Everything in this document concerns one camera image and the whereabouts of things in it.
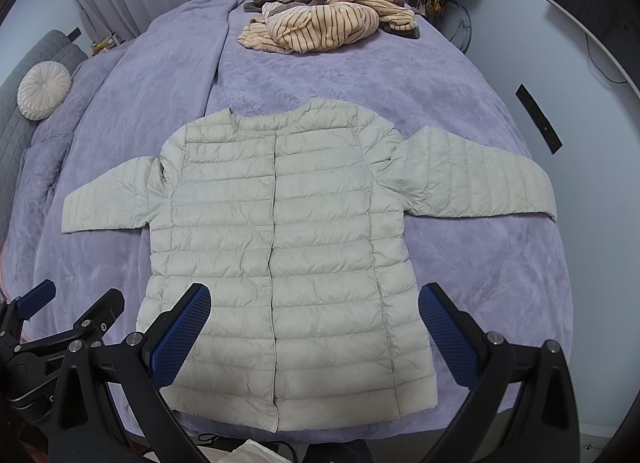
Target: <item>blue gripper pad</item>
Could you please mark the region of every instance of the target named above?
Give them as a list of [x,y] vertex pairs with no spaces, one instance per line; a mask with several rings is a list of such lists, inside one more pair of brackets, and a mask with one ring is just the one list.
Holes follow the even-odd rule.
[[150,357],[149,379],[158,391],[174,383],[211,312],[211,295],[202,286],[166,332]]
[[18,320],[29,320],[56,296],[56,285],[45,279],[26,295],[18,299],[16,316]]
[[418,311],[456,383],[473,389],[480,379],[478,355],[428,285],[420,290]]

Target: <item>jacket's left sleeve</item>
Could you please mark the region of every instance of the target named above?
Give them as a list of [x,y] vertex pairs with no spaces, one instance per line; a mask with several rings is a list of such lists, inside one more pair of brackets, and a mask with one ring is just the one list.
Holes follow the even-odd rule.
[[[379,136],[371,139],[367,132],[374,128]],[[360,136],[371,144],[365,158],[373,176],[412,214],[461,218],[543,212],[556,219],[548,176],[524,156],[429,126],[402,140],[378,115]]]
[[140,228],[158,213],[163,193],[160,160],[149,156],[131,159],[65,198],[62,233]]

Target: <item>silver bolt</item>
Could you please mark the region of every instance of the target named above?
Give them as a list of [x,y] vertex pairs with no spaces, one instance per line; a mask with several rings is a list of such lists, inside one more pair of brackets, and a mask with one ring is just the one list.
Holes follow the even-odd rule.
[[494,346],[498,346],[504,342],[504,337],[502,336],[502,333],[498,333],[497,331],[489,331],[486,334],[486,338]]
[[556,342],[555,340],[547,340],[546,341],[546,348],[551,351],[552,353],[559,353],[560,352],[560,344],[558,344],[558,342]]
[[138,344],[140,344],[140,341],[142,340],[142,333],[140,333],[139,331],[134,331],[133,333],[129,333],[125,340],[127,344],[129,344],[130,346],[137,346]]
[[72,353],[78,353],[82,349],[82,342],[80,340],[74,340],[69,344],[69,351]]

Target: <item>pillow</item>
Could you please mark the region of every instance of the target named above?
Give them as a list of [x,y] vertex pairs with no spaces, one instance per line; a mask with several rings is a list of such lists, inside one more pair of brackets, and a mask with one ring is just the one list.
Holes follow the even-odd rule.
[[20,82],[20,112],[30,120],[43,120],[62,103],[70,88],[71,75],[60,62],[40,62]]

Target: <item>striped clothing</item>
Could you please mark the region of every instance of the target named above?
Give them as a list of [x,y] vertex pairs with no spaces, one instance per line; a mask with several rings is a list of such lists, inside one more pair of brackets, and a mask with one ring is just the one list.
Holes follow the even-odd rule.
[[238,36],[246,48],[283,54],[329,51],[371,35],[380,22],[394,30],[411,30],[414,13],[394,0],[327,0],[315,6],[282,6],[300,1],[278,0],[262,6]]

